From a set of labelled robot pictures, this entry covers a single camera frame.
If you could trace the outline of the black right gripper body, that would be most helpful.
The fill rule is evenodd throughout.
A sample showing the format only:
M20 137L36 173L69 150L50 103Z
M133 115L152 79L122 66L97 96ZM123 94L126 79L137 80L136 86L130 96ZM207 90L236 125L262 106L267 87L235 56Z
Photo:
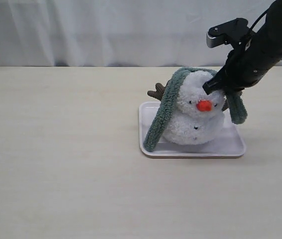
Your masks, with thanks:
M236 47L214 76L214 90L240 91L250 88L270 70L270 50L266 47Z

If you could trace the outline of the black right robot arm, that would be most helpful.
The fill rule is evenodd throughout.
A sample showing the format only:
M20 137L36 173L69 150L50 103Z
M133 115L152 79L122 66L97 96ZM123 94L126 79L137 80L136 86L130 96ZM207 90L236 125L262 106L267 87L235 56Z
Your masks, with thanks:
M274 1L262 16L256 32L245 18L211 27L206 34L209 48L230 44L233 49L216 75L203 85L209 95L216 90L241 91L259 81L282 60L282 0Z

